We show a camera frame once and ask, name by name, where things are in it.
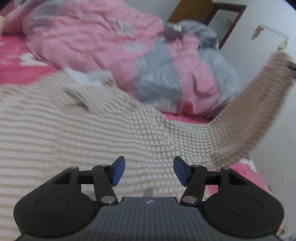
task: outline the bed sheet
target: bed sheet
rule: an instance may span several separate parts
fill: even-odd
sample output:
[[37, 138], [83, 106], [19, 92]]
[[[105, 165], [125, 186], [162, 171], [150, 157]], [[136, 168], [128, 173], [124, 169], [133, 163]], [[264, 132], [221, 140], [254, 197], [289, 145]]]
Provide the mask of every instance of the bed sheet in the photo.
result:
[[[26, 85], [33, 83], [44, 75], [57, 70], [38, 60], [30, 53], [25, 44], [24, 35], [3, 35], [0, 39], [0, 84]], [[205, 124], [208, 120], [197, 116], [164, 114], [172, 121], [183, 121], [194, 124]], [[241, 159], [231, 166], [236, 172], [269, 192], [266, 184], [258, 174], [250, 158]], [[206, 194], [213, 195], [218, 191], [217, 186], [207, 186]]]

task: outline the wooden door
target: wooden door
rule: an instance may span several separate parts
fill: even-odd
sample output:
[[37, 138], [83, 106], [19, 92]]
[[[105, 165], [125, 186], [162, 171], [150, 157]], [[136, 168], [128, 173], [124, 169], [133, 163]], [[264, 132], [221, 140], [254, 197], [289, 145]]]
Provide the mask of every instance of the wooden door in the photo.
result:
[[191, 19], [203, 23], [213, 8], [214, 4], [211, 0], [181, 0], [168, 22], [177, 23], [184, 19]]

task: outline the white logo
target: white logo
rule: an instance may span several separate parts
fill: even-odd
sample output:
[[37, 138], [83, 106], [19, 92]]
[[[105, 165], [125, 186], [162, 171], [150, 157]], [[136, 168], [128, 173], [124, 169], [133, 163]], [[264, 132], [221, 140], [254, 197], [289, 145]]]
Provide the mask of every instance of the white logo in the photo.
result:
[[151, 203], [154, 203], [154, 201], [150, 199], [149, 201], [146, 201], [146, 203], [151, 204]]

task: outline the pink and gray quilt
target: pink and gray quilt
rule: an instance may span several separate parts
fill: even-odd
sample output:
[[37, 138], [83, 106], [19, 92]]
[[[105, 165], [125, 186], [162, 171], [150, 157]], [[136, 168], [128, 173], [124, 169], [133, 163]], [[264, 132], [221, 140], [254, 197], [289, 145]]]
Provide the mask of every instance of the pink and gray quilt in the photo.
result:
[[172, 37], [169, 24], [121, 0], [27, 0], [6, 16], [4, 32], [24, 33], [30, 51], [57, 68], [110, 70], [120, 89], [161, 112], [212, 117], [240, 79], [211, 29], [179, 26]]

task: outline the striped fabric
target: striped fabric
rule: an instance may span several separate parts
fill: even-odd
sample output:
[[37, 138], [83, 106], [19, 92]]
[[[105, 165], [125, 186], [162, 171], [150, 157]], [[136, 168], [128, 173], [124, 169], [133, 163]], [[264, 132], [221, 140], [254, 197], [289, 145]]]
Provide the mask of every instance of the striped fabric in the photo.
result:
[[[115, 188], [125, 196], [180, 197], [173, 158], [211, 170], [246, 156], [266, 133], [292, 84], [289, 57], [276, 53], [211, 123], [167, 120], [132, 100], [113, 80], [75, 85], [65, 73], [29, 86], [1, 86], [0, 240], [19, 232], [13, 208], [24, 195], [69, 166], [81, 170], [126, 158]], [[93, 195], [92, 187], [84, 193]]]

